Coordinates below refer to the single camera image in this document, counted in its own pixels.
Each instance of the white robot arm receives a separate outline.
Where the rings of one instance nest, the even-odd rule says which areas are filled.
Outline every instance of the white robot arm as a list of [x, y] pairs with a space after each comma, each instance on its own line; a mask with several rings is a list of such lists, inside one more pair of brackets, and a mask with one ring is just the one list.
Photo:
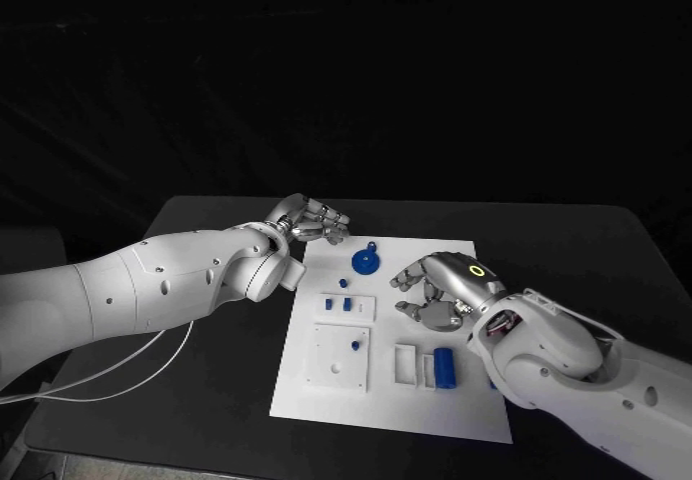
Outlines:
[[[690, 478], [692, 366], [634, 345], [533, 290], [509, 295], [467, 255], [423, 257], [390, 285], [406, 291], [421, 280], [426, 303], [399, 302], [396, 309], [438, 331], [458, 329], [464, 318], [475, 321], [468, 348], [504, 397], [552, 413], [651, 478]], [[441, 301], [444, 293], [455, 302]]]
[[263, 222], [147, 238], [76, 265], [0, 276], [0, 390], [39, 362], [103, 338], [157, 332], [217, 306], [294, 290], [292, 239], [347, 237], [349, 217], [295, 194]]

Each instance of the hole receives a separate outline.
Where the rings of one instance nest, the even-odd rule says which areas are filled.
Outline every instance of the hole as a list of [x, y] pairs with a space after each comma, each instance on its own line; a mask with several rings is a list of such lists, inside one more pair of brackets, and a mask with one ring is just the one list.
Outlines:
[[653, 387], [648, 387], [644, 392], [644, 402], [650, 407], [658, 403], [658, 392]]

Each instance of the dark fabric backdrop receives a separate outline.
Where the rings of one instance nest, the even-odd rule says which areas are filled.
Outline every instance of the dark fabric backdrop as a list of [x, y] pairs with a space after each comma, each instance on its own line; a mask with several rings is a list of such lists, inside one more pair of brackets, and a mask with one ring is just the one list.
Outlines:
[[1, 221], [79, 261], [174, 195], [621, 205], [692, 285], [689, 9], [232, 5], [3, 16]]

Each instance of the table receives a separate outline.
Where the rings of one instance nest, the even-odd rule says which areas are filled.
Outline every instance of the table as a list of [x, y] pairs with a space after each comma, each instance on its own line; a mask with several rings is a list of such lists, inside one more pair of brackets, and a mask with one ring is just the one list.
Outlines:
[[[176, 197], [147, 236], [261, 220], [278, 199]], [[692, 303], [644, 228], [608, 206], [325, 200], [359, 235], [462, 239], [510, 290], [534, 288], [643, 346], [692, 362]], [[294, 244], [301, 259], [304, 246]], [[43, 401], [30, 448], [266, 479], [643, 478], [550, 415], [507, 403], [514, 445], [390, 432], [268, 415], [292, 293], [225, 304], [194, 326], [161, 375], [90, 404]], [[186, 327], [139, 357], [75, 388], [98, 396], [161, 365]], [[111, 365], [150, 335], [108, 339], [70, 355], [56, 385]]]

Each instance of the small blue part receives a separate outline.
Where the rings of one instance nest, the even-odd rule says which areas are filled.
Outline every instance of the small blue part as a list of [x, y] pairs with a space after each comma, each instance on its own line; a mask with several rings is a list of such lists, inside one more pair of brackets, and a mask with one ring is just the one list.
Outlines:
[[457, 376], [454, 375], [454, 355], [449, 348], [435, 348], [435, 385], [436, 388], [457, 388]]
[[367, 248], [364, 250], [359, 250], [353, 255], [350, 260], [350, 265], [353, 266], [353, 270], [360, 275], [370, 275], [374, 273], [379, 268], [379, 256], [374, 253], [377, 251], [377, 246], [374, 242], [367, 243]]

